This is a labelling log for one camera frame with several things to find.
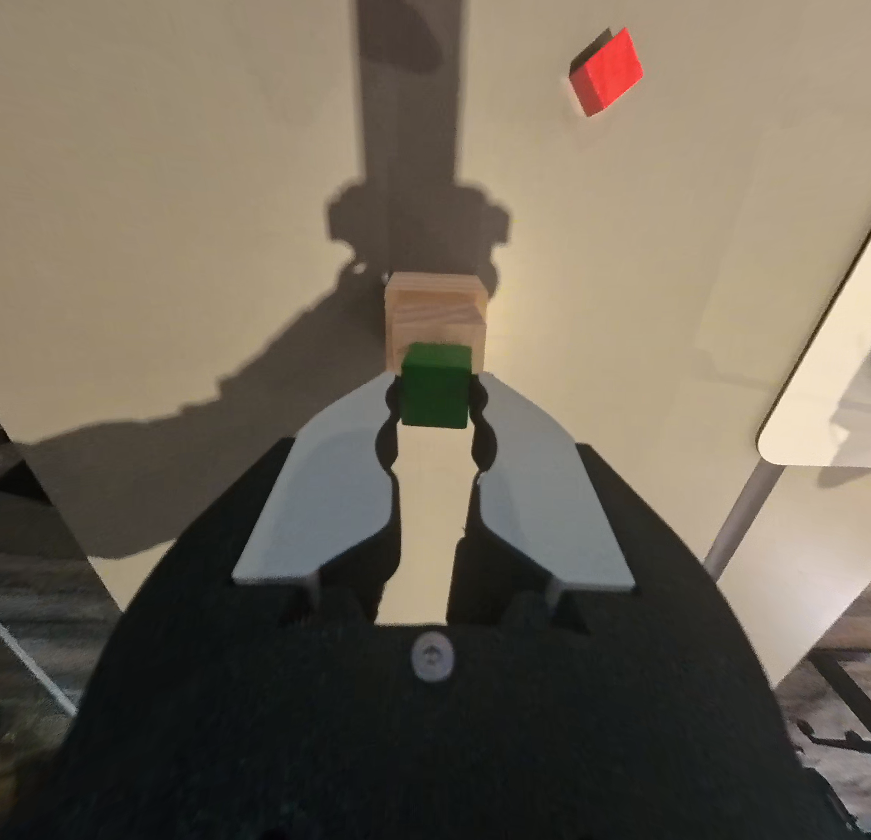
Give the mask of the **green wooden cube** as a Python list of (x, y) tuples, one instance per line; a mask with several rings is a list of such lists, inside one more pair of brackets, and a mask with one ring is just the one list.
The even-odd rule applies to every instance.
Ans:
[(470, 413), (471, 347), (414, 343), (401, 364), (400, 413), (404, 425), (464, 430)]

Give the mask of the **white side table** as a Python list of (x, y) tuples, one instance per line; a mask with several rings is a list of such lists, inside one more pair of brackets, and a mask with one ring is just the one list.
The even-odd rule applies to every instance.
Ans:
[(714, 580), (787, 467), (869, 471), (869, 249), (866, 236), (758, 430), (758, 463), (704, 559)]

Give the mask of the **grey patterned rug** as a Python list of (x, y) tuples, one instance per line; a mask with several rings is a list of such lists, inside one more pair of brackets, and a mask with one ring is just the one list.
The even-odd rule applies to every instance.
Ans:
[[(120, 612), (86, 560), (2, 554), (2, 625), (73, 704)], [(2, 825), (38, 792), (70, 716), (2, 643)], [(869, 732), (809, 658), (775, 689), (793, 749), (869, 836), (869, 754), (817, 740)]]

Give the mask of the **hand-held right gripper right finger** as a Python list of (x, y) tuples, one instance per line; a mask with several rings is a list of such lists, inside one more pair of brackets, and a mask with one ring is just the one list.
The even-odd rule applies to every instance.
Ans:
[(470, 387), (476, 473), (446, 620), (495, 624), (519, 594), (628, 595), (636, 580), (573, 437), (495, 375)]

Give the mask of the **thin white rod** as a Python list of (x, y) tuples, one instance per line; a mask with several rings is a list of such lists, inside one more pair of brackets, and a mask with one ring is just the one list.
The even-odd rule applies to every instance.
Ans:
[(77, 705), (71, 700), (60, 685), (39, 665), (38, 661), (24, 649), (19, 640), (8, 628), (6, 628), (4, 624), (1, 624), (1, 640), (29, 674), (47, 693), (49, 693), (49, 696), (60, 707), (60, 709), (69, 717), (75, 718), (78, 714)]

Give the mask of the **natural wooden cube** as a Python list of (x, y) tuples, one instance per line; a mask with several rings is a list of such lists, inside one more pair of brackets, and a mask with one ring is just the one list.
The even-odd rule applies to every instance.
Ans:
[(387, 279), (384, 290), (387, 325), (391, 325), (399, 307), (418, 301), (439, 305), (472, 304), (486, 319), (489, 293), (476, 275), (395, 272)]
[(470, 350), (471, 372), (484, 370), (486, 322), (472, 304), (438, 307), (421, 303), (400, 306), (387, 321), (386, 370), (401, 372), (413, 344), (462, 346)]

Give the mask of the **red wooden cube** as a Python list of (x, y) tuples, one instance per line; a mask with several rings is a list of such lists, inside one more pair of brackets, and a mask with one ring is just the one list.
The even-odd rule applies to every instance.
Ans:
[(588, 118), (604, 112), (642, 77), (643, 66), (627, 28), (602, 31), (573, 58), (568, 72), (572, 93)]

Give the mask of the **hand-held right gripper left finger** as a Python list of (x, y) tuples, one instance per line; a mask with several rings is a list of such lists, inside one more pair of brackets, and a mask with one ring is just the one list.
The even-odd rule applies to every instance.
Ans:
[(314, 607), (341, 588), (376, 620), (401, 559), (397, 379), (381, 373), (299, 430), (235, 564), (235, 585), (288, 585)]

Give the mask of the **black metal frame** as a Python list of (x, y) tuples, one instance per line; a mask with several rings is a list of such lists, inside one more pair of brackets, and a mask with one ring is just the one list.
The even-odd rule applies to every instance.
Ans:
[[(807, 654), (807, 660), (867, 732), (870, 731), (869, 696), (843, 666), (849, 662), (869, 661), (869, 656), (868, 648), (815, 648)], [(869, 739), (853, 730), (848, 730), (841, 738), (825, 739), (817, 737), (808, 722), (799, 721), (797, 727), (817, 746), (870, 754)]]

